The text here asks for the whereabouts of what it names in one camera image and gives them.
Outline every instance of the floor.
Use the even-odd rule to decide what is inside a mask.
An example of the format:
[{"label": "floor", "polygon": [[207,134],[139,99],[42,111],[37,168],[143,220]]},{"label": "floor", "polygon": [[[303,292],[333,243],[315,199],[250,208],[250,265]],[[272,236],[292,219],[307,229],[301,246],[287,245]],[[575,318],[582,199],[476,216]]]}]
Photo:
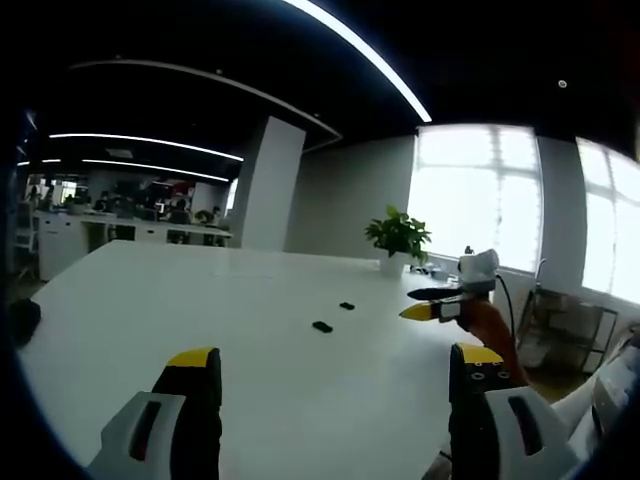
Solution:
[{"label": "floor", "polygon": [[9,288],[7,291],[7,303],[12,303],[23,298],[31,298],[44,285],[46,285],[46,282],[42,282],[33,278],[22,278],[20,280],[13,280],[9,283]]},{"label": "floor", "polygon": [[549,403],[563,399],[582,385],[588,376],[581,373],[559,373],[548,370],[527,370],[531,386]]}]

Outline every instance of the table surface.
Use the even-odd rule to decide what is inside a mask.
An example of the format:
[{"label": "table surface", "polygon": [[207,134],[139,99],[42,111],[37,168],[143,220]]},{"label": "table surface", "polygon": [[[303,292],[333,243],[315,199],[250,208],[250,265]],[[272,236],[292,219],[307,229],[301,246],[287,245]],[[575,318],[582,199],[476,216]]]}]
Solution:
[{"label": "table surface", "polygon": [[[450,346],[475,342],[453,323],[399,318],[406,292],[435,282],[377,269],[114,241],[33,297],[43,318],[21,352],[25,374],[87,465],[104,425],[169,358],[217,346],[223,479],[421,478],[448,439]],[[318,320],[334,331],[313,329]]]},{"label": "table surface", "polygon": [[77,219],[86,223],[104,223],[109,225],[122,225],[126,227],[140,227],[140,228],[166,228],[168,230],[179,230],[189,233],[202,233],[205,235],[215,235],[216,237],[232,238],[233,235],[226,230],[221,230],[215,227],[206,227],[204,225],[197,224],[179,224],[170,222],[150,222],[147,220],[141,220],[139,218],[118,218],[114,215],[67,215],[60,213],[49,212],[37,212],[35,216],[43,218],[44,216],[52,215],[55,217],[68,216],[72,219]]}]

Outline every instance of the window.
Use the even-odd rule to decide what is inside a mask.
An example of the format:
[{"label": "window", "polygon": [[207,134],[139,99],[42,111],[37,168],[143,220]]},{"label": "window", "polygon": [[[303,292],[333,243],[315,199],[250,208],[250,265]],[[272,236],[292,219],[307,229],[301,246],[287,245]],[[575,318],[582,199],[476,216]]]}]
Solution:
[{"label": "window", "polygon": [[78,184],[76,182],[62,182],[62,201],[71,195],[71,198],[76,196],[76,186]]},{"label": "window", "polygon": [[582,286],[640,303],[640,166],[578,138],[587,192],[587,252]]},{"label": "window", "polygon": [[529,128],[420,130],[409,214],[433,232],[429,251],[459,257],[495,248],[500,264],[533,272],[540,250],[540,159]]},{"label": "window", "polygon": [[238,179],[236,178],[229,186],[229,195],[227,196],[227,208],[225,209],[225,216],[230,210],[233,210],[233,204],[236,200],[236,189],[238,188]]}]

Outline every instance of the white pot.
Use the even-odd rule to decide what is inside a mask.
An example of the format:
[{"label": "white pot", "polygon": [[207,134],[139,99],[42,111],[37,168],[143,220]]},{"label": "white pot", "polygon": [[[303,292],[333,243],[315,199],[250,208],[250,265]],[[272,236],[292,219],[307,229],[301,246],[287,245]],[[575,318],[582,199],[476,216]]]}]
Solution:
[{"label": "white pot", "polygon": [[410,263],[410,258],[406,253],[396,252],[389,257],[388,251],[382,250],[380,252],[380,271],[385,277],[400,278],[408,263]]}]

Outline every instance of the black ceiling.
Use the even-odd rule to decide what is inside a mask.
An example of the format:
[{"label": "black ceiling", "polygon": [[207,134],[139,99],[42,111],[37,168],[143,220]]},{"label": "black ceiling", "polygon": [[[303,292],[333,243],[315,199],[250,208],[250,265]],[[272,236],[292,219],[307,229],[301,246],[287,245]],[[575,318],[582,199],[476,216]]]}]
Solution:
[{"label": "black ceiling", "polygon": [[[630,22],[638,17],[617,2],[315,3],[378,51],[435,123],[533,125],[633,154],[640,37]],[[221,72],[317,115],[342,142],[409,134],[422,123],[353,47],[282,0],[62,1],[33,7],[22,21],[31,43],[16,63],[43,135],[147,136],[242,156],[272,114],[305,129],[306,148],[336,138],[256,95],[191,74],[118,63],[69,70],[131,59]],[[38,155],[64,154],[56,145],[41,144]],[[88,155],[82,148],[73,155]],[[140,155],[176,165],[171,153]]]}]

